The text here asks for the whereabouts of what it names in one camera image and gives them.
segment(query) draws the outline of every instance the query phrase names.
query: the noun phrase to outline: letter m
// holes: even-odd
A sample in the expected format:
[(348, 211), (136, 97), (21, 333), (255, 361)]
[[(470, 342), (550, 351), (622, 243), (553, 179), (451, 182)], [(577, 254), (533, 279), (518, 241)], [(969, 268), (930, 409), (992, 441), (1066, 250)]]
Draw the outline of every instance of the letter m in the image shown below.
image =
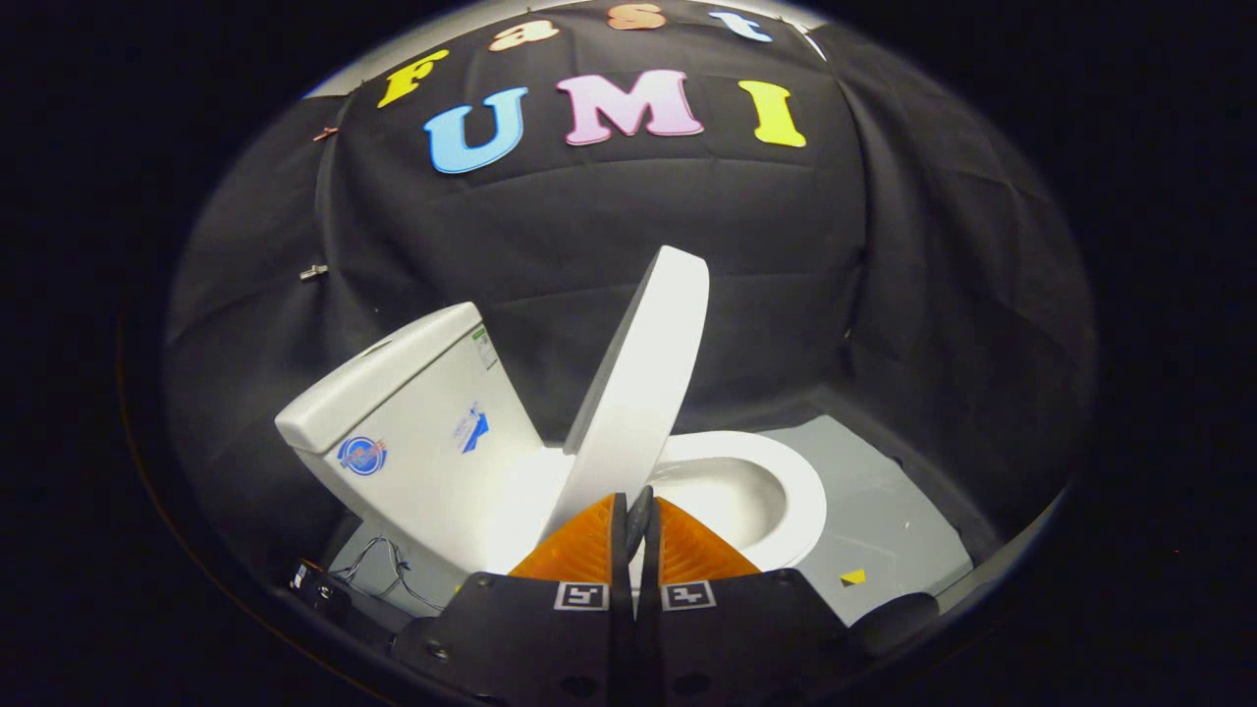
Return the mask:
[(611, 137), (598, 113), (606, 116), (620, 132), (634, 135), (646, 108), (651, 121), (646, 132), (661, 136), (698, 135), (703, 123), (694, 120), (685, 102), (685, 74), (670, 69), (642, 72), (632, 91), (625, 93), (598, 74), (578, 75), (558, 82), (558, 89), (572, 97), (572, 132), (568, 145), (592, 145)]

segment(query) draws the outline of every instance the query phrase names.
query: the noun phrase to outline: cable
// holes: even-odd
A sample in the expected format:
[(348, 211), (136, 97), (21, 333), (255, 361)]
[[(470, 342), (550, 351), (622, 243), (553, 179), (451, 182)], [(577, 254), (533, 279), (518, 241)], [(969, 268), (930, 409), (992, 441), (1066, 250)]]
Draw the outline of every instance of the cable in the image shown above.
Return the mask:
[(406, 594), (410, 594), (415, 599), (419, 599), (420, 601), (422, 601), (424, 604), (426, 604), (430, 609), (432, 609), (435, 611), (444, 611), (445, 606), (441, 606), (440, 604), (432, 604), (431, 601), (429, 601), (427, 599), (425, 599), (422, 595), (420, 595), (419, 593), (416, 593), (415, 590), (412, 590), (409, 584), (406, 584), (406, 577), (403, 577), (401, 572), (402, 572), (402, 570), (407, 570), (409, 571), (410, 570), (410, 565), (406, 561), (401, 560), (401, 557), (400, 557), (400, 550), (397, 548), (397, 543), (393, 542), (393, 541), (391, 541), (391, 540), (388, 540), (387, 537), (385, 537), (382, 535), (377, 535), (376, 537), (372, 537), (371, 541), (367, 542), (367, 546), (363, 547), (361, 552), (358, 552), (358, 556), (353, 560), (352, 565), (349, 565), (348, 567), (341, 567), (339, 570), (334, 570), (332, 574), (333, 575), (341, 575), (343, 572), (348, 572), (348, 574), (346, 574), (341, 579), (343, 579), (346, 582), (348, 582), (348, 584), (352, 585), (353, 584), (353, 579), (358, 574), (358, 569), (362, 566), (362, 560), (366, 559), (367, 552), (370, 552), (371, 548), (375, 547), (376, 543), (381, 542), (381, 541), (388, 543), (388, 555), (390, 555), (390, 557), (392, 560), (392, 567), (393, 567), (393, 581), (392, 581), (392, 584), (388, 585), (387, 589), (385, 589), (383, 591), (372, 594), (372, 596), (375, 596), (376, 599), (383, 599), (385, 596), (388, 596), (388, 594), (392, 593), (392, 590), (397, 589), (397, 585), (400, 584), (406, 590)]

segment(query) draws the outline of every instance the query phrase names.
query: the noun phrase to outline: black fabric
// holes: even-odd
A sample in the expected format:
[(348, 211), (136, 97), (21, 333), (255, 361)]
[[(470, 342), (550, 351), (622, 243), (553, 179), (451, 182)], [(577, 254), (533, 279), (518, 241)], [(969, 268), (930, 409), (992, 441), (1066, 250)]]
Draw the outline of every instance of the black fabric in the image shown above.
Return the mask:
[[(450, 55), (382, 109), (391, 70), (302, 101), (207, 204), (176, 278), (163, 380), (204, 508), (255, 565), (318, 556), (341, 517), (274, 429), (304, 387), (414, 318), (473, 301), (529, 416), (561, 442), (662, 244), (711, 272), (676, 431), (784, 426), (845, 405), (894, 433), (896, 457), (936, 469), (918, 474), (923, 488), (944, 489), (944, 513), (978, 528), (967, 542), (987, 533), (983, 547), (1061, 487), (1052, 459), (1085, 423), (1094, 343), (1065, 220), (1029, 167), (842, 28), (815, 33), (826, 62), (776, 19), (738, 10), (766, 44), (706, 15), (727, 8), (661, 3), (664, 28), (617, 31), (616, 4), (445, 43)], [(486, 50), (525, 19), (561, 34)], [(627, 91), (647, 69), (686, 73), (703, 133), (563, 141), (571, 102), (557, 82), (598, 73)], [(740, 79), (791, 91), (806, 147), (754, 138)], [(494, 130), (483, 99), (519, 86), (518, 146), (437, 172), (422, 126), (469, 104), (466, 141), (480, 145)], [(329, 125), (339, 132), (314, 142)], [(300, 282), (316, 263), (328, 272)], [(841, 404), (816, 394), (822, 384)]]
[(993, 126), (857, 33), (812, 34), (856, 120), (870, 214), (828, 385), (903, 443), (895, 455), (924, 458), (905, 470), (943, 492), (953, 525), (989, 526), (962, 533), (984, 557), (1076, 470), (1096, 385), (1086, 273), (1048, 189)]

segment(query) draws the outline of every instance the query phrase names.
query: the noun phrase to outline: blue letter u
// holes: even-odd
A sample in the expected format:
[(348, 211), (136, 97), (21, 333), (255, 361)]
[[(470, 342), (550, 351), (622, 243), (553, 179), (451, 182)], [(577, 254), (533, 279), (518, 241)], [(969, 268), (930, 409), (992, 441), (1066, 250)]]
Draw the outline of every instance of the blue letter u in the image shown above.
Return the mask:
[(528, 93), (524, 87), (499, 91), (484, 99), (493, 108), (498, 133), (480, 147), (468, 147), (463, 132), (463, 116), (471, 112), (471, 106), (450, 108), (424, 125), (432, 143), (432, 166), (437, 171), (456, 175), (470, 172), (505, 157), (519, 145), (524, 135), (524, 117), (519, 112), (519, 98)]

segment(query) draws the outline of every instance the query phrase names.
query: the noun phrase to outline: white toilet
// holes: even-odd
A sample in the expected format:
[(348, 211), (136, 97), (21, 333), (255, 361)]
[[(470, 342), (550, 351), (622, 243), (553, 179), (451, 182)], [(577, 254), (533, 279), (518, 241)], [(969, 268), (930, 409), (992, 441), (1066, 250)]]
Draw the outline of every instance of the white toilet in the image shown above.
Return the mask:
[(811, 464), (755, 434), (669, 437), (706, 299), (706, 264), (662, 248), (563, 448), (542, 443), (471, 303), (367, 347), (275, 425), (328, 489), (397, 542), (435, 601), (470, 572), (509, 572), (588, 504), (616, 492), (632, 503), (647, 483), (760, 570), (789, 567), (825, 527)]

